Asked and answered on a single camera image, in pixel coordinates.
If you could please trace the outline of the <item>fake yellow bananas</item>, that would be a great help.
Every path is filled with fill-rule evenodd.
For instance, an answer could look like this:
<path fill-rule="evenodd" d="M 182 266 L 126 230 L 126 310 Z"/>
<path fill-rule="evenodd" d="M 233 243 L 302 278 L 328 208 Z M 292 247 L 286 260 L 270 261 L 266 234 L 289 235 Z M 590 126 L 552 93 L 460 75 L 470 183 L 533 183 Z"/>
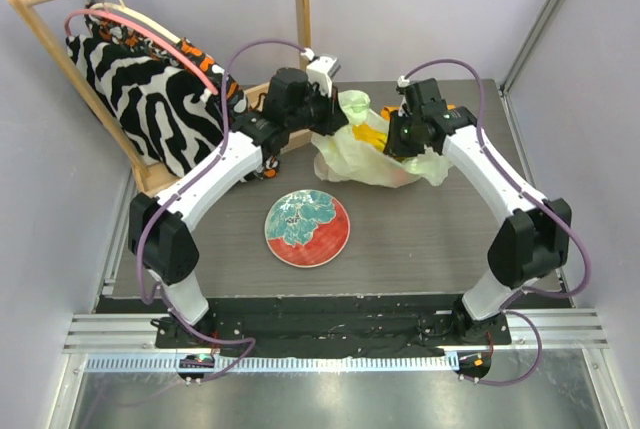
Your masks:
<path fill-rule="evenodd" d="M 352 133 L 356 140 L 371 145 L 379 152 L 383 152 L 386 147 L 388 139 L 387 133 L 375 130 L 367 124 L 354 126 Z"/>

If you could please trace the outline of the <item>pale yellow plastic bag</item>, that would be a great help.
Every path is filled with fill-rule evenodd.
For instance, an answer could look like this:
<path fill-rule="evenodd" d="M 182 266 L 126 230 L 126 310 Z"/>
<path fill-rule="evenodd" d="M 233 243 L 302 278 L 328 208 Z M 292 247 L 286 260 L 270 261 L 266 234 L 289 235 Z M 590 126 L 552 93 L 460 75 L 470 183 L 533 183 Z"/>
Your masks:
<path fill-rule="evenodd" d="M 391 179 L 395 172 L 404 171 L 415 175 L 416 181 L 424 179 L 433 186 L 444 182 L 452 164 L 431 149 L 412 158 L 393 158 L 354 138 L 352 128 L 360 124 L 388 134 L 389 121 L 381 117 L 381 111 L 371 108 L 367 93 L 347 90 L 339 93 L 338 98 L 349 124 L 332 136 L 314 134 L 311 137 L 311 143 L 317 149 L 314 172 L 319 179 L 398 188 L 393 186 Z"/>

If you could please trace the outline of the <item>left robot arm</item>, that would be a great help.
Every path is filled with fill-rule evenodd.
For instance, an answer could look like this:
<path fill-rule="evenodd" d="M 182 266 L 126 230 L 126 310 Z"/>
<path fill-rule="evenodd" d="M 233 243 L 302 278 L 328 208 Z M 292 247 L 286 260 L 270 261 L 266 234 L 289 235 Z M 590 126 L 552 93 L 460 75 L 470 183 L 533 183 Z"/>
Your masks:
<path fill-rule="evenodd" d="M 237 116 L 225 143 L 157 195 L 141 193 L 131 202 L 127 243 L 137 270 L 160 284 L 182 318 L 178 335 L 190 347 L 205 346 L 213 334 L 209 304 L 195 275 L 199 251 L 193 230 L 229 189 L 279 155 L 296 133 L 332 135 L 347 124 L 332 81 L 338 69 L 330 56 L 303 70 L 279 69 L 261 109 Z"/>

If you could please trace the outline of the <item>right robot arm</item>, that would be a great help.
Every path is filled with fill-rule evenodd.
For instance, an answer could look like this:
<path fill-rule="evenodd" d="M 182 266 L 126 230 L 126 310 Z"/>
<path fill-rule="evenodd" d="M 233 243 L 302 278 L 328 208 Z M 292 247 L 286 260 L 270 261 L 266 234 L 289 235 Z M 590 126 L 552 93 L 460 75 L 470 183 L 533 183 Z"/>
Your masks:
<path fill-rule="evenodd" d="M 499 228 L 487 252 L 488 269 L 453 305 L 448 335 L 472 344 L 495 323 L 523 286 L 566 263 L 572 212 L 564 199 L 549 200 L 529 186 L 486 139 L 473 113 L 449 107 L 435 79 L 400 78 L 402 97 L 390 115 L 384 152 L 417 156 L 433 151 L 451 162 L 490 208 Z"/>

